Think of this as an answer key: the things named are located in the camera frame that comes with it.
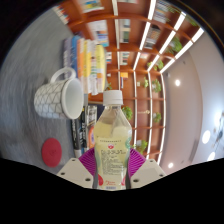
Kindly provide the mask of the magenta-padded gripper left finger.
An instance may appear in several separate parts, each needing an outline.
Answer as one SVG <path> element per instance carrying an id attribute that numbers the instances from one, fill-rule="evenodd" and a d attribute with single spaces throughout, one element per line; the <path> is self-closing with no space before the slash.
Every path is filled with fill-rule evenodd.
<path id="1" fill-rule="evenodd" d="M 71 158 L 57 175 L 78 186 L 92 189 L 96 170 L 94 149 L 91 148 L 79 158 Z"/>

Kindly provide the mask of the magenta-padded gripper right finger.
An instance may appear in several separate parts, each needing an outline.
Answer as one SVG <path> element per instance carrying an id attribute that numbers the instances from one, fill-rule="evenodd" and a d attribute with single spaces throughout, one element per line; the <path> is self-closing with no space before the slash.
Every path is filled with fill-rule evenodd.
<path id="1" fill-rule="evenodd" d="M 165 176 L 165 172 L 154 159 L 147 160 L 137 150 L 130 150 L 129 181 L 131 189 L 146 186 Z"/>

